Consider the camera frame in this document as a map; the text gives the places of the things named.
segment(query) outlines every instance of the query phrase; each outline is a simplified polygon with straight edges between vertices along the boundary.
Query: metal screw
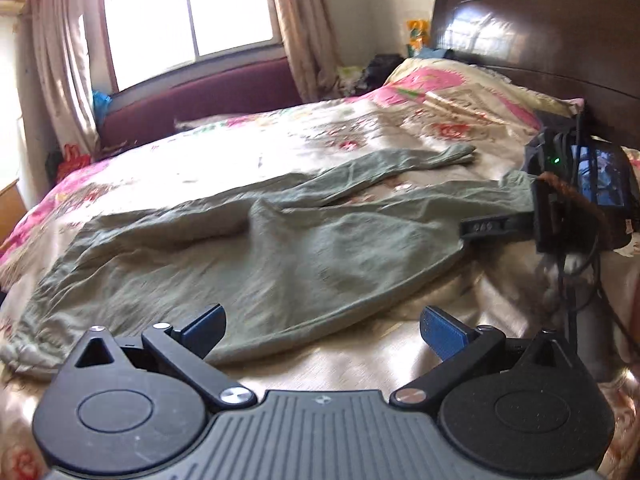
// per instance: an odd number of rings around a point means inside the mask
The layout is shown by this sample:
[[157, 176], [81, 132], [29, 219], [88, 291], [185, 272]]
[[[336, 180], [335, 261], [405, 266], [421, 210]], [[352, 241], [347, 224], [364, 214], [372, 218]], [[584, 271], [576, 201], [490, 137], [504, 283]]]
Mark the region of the metal screw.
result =
[[242, 386], [234, 386], [227, 388], [220, 393], [220, 400], [227, 404], [244, 404], [253, 397], [251, 390], [247, 390]]
[[418, 388], [403, 388], [394, 394], [398, 402], [403, 404], [420, 404], [427, 399], [427, 394]]

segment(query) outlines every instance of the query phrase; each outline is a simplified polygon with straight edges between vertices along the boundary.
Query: purple cushion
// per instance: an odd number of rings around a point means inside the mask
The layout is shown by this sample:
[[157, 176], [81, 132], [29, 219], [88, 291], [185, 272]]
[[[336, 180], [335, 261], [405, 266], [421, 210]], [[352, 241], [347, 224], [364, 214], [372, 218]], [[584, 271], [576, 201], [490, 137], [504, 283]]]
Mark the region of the purple cushion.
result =
[[254, 114], [302, 104], [287, 59], [245, 65], [175, 86], [107, 115], [102, 146], [138, 146], [175, 133], [174, 123], [217, 114]]

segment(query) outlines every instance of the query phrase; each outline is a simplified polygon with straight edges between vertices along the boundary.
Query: beige curtain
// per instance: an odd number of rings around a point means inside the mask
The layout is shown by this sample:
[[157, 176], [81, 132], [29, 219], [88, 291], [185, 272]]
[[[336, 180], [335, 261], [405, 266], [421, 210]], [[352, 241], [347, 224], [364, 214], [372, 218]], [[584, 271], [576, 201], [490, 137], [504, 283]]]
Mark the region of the beige curtain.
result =
[[323, 0], [275, 0], [284, 48], [300, 97], [328, 95], [337, 79], [338, 54]]
[[38, 78], [29, 3], [18, 22], [16, 43], [16, 79], [22, 110], [18, 123], [18, 189], [27, 208], [31, 208], [51, 189], [46, 161], [58, 149], [58, 140]]
[[81, 153], [95, 155], [99, 143], [83, 1], [30, 0], [30, 3], [40, 85], [58, 143], [61, 148], [76, 144]]

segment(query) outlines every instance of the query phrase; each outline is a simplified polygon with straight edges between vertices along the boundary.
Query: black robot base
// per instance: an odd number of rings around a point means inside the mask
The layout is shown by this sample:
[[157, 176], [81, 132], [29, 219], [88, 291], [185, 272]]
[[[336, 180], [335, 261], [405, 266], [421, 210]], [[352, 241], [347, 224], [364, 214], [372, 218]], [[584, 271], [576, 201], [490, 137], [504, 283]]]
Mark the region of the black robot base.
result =
[[561, 335], [507, 338], [435, 307], [422, 338], [443, 359], [394, 391], [267, 391], [262, 402], [202, 359], [217, 305], [137, 338], [94, 326], [46, 391], [33, 434], [49, 480], [599, 478], [614, 430]]

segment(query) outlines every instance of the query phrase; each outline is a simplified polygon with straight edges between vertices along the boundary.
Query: pillow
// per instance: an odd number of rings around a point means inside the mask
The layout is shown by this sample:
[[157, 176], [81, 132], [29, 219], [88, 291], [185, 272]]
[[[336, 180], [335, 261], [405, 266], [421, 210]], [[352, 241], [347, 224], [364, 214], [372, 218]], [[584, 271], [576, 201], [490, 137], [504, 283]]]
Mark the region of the pillow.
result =
[[[486, 69], [480, 69], [477, 66], [471, 66], [450, 59], [418, 59], [411, 57], [393, 71], [386, 80], [385, 86], [401, 84], [403, 88], [409, 90], [424, 91], [427, 89], [429, 91], [429, 89], [434, 86], [434, 81], [430, 80], [430, 77], [438, 77], [431, 76], [431, 72], [442, 75], [449, 73], [458, 79], [462, 78], [465, 83], [481, 84], [484, 88], [489, 89], [498, 96], [504, 97], [509, 102], [524, 105], [531, 110], [542, 110], [543, 112], [564, 117], [572, 117], [575, 115], [575, 107], [569, 102], [540, 92], [535, 92], [528, 88], [516, 86], [509, 83], [508, 79], [497, 77]], [[443, 76], [441, 80], [444, 86], [440, 86], [440, 88], [446, 88], [447, 77]]]

